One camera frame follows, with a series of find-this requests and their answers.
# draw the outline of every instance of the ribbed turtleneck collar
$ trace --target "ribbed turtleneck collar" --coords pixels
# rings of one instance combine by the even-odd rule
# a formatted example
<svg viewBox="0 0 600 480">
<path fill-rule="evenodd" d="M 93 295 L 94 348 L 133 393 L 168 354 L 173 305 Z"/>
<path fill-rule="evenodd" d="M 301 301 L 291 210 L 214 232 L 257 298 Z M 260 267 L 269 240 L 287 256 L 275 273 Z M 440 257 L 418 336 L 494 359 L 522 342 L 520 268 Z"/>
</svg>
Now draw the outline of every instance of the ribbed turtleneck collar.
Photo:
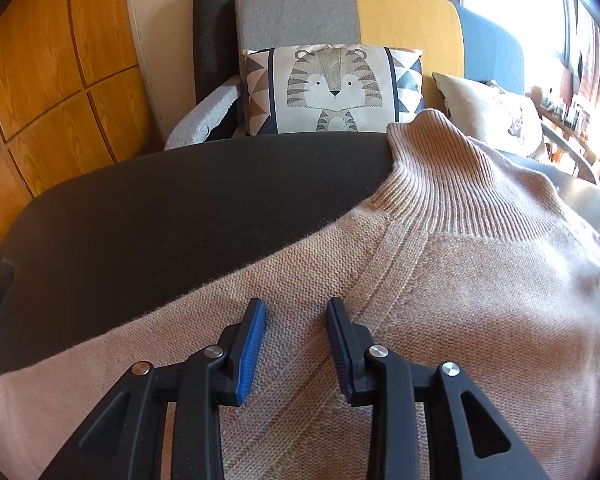
<svg viewBox="0 0 600 480">
<path fill-rule="evenodd" d="M 430 232 L 502 240 L 544 235 L 564 218 L 551 181 L 467 138 L 437 110 L 389 124 L 394 169 L 365 205 Z"/>
</svg>

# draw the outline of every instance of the pink knit sweater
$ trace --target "pink knit sweater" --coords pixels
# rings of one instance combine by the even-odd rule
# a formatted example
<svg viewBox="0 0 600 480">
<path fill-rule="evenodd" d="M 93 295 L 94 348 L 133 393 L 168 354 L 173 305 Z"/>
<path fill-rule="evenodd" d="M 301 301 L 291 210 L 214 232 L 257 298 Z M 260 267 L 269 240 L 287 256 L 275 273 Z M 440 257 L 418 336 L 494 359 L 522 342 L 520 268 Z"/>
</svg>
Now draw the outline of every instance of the pink knit sweater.
<svg viewBox="0 0 600 480">
<path fill-rule="evenodd" d="M 269 318 L 253 393 L 221 414 L 227 479 L 364 478 L 370 412 L 340 395 L 323 323 L 341 296 L 376 342 L 461 364 L 552 479 L 584 478 L 600 457 L 600 238 L 546 177 L 439 112 L 391 124 L 388 140 L 392 174 L 332 225 L 1 376 L 5 475 L 37 478 L 133 362 L 183 361 L 259 296 Z"/>
</svg>

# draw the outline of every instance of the beige pillow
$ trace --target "beige pillow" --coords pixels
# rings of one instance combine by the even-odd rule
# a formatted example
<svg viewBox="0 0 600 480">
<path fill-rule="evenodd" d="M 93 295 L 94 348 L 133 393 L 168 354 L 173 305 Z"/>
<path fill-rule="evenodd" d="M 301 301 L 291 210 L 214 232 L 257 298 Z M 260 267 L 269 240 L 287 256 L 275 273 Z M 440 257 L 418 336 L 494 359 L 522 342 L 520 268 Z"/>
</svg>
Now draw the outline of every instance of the beige pillow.
<svg viewBox="0 0 600 480">
<path fill-rule="evenodd" d="M 504 152 L 529 156 L 542 143 L 533 101 L 483 83 L 433 73 L 451 122 L 466 136 Z"/>
</svg>

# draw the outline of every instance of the geometric triangle pattern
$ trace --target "geometric triangle pattern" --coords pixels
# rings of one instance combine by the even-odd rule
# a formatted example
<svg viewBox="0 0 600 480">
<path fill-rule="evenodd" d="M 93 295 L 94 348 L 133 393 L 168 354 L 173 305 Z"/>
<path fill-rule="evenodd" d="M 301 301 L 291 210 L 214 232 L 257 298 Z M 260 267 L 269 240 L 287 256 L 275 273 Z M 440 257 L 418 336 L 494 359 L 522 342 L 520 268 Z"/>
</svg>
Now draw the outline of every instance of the geometric triangle pattern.
<svg viewBox="0 0 600 480">
<path fill-rule="evenodd" d="M 262 126 L 258 130 L 259 135 L 264 135 L 264 134 L 269 135 L 269 134 L 277 134 L 277 133 L 279 133 L 278 125 L 276 124 L 276 121 L 274 120 L 274 118 L 272 116 L 267 117 L 267 119 L 264 121 L 264 123 L 262 123 Z"/>
<path fill-rule="evenodd" d="M 421 50 L 408 51 L 391 49 L 398 94 L 398 116 L 400 122 L 413 119 L 413 115 L 424 110 L 422 97 Z"/>
<path fill-rule="evenodd" d="M 247 133 L 260 132 L 270 117 L 269 103 L 269 50 L 247 53 L 245 58 L 247 87 Z"/>
</svg>

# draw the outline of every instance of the tiger pillow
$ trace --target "tiger pillow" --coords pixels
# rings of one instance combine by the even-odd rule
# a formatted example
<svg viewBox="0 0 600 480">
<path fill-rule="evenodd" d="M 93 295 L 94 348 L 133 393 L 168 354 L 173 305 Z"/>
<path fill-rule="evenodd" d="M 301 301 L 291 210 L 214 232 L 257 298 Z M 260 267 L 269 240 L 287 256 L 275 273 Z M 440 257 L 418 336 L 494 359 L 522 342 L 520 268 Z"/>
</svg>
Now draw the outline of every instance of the tiger pillow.
<svg viewBox="0 0 600 480">
<path fill-rule="evenodd" d="M 385 132 L 424 109 L 421 50 L 365 45 L 244 52 L 248 134 Z"/>
</svg>

